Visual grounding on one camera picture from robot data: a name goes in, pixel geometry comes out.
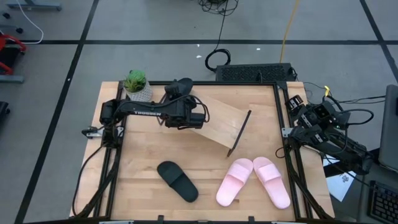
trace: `red object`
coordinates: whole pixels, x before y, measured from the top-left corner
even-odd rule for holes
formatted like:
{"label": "red object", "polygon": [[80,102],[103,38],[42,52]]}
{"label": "red object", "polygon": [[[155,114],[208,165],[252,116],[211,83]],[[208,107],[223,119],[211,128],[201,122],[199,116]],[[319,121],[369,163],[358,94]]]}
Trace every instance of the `red object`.
{"label": "red object", "polygon": [[[25,53],[26,46],[21,41],[19,41],[17,38],[10,36],[10,35],[0,35],[0,51],[6,46],[7,39],[12,40],[17,45],[19,45],[20,46],[19,50],[21,51],[21,53]],[[5,75],[12,75],[12,73],[14,72],[11,67],[7,66],[3,62],[0,62],[0,68],[2,68],[4,70],[3,74],[5,74]]]}

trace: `succulent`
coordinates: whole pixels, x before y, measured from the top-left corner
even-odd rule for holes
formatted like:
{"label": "succulent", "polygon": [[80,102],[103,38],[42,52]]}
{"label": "succulent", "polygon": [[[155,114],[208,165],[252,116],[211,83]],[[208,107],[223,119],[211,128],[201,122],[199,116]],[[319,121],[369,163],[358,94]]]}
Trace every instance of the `succulent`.
{"label": "succulent", "polygon": [[124,80],[124,87],[130,93],[141,91],[146,84],[145,72],[140,70],[131,70],[130,74]]}

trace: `floor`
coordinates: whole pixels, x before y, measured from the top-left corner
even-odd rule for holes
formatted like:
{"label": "floor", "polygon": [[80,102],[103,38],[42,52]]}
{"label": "floor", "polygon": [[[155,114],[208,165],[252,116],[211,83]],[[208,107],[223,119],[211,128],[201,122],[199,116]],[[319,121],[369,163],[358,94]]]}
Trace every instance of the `floor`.
{"label": "floor", "polygon": [[[26,14],[45,32],[40,45],[30,45],[15,74],[25,83],[0,83],[0,101],[12,113],[0,129],[0,217],[14,223],[40,152],[47,152],[25,222],[67,218],[81,166],[86,138],[80,131],[92,120],[103,81],[123,79],[131,69],[145,70],[149,80],[190,77],[214,80],[205,57],[214,49],[222,16],[203,12],[189,0],[64,0],[63,10]],[[294,0],[240,0],[225,19],[221,48],[231,64],[276,63]],[[398,19],[395,0],[301,0],[289,32],[285,62],[303,82],[328,85],[339,100],[383,95],[397,84]],[[17,9],[4,4],[23,34],[38,32]],[[215,55],[210,66],[224,64]],[[323,90],[306,84],[308,98],[320,101]],[[382,104],[367,108],[375,118],[353,126],[350,137],[377,148]],[[366,119],[356,114],[353,119]],[[342,217],[355,217],[360,185],[354,183],[343,203],[333,201]]]}

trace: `black slipper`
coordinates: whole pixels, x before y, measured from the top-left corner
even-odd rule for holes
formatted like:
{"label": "black slipper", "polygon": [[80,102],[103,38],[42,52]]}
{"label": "black slipper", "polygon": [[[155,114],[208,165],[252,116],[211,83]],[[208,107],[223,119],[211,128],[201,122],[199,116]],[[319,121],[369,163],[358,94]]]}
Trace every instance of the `black slipper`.
{"label": "black slipper", "polygon": [[162,162],[157,166],[157,172],[187,202],[194,202],[198,198],[198,189],[176,163]]}

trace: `white cable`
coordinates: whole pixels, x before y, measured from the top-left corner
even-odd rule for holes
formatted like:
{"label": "white cable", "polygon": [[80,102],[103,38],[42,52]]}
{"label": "white cable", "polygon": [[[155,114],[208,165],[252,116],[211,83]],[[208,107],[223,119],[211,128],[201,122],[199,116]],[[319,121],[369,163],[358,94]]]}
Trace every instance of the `white cable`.
{"label": "white cable", "polygon": [[25,14],[24,10],[22,9],[21,4],[19,3],[19,0],[16,0],[16,1],[17,1],[18,5],[19,5],[19,9],[21,9],[21,12],[22,12],[23,15],[25,16],[25,18],[26,18],[33,26],[35,26],[35,27],[42,33],[42,37],[40,38],[39,41],[37,41],[37,42],[23,43],[23,44],[39,44],[39,43],[41,43],[41,42],[43,41],[44,32],[42,31],[42,29],[40,29],[40,27],[38,27],[36,24],[34,24],[34,22],[32,22],[31,19],[29,19],[29,18],[27,17],[27,15]]}

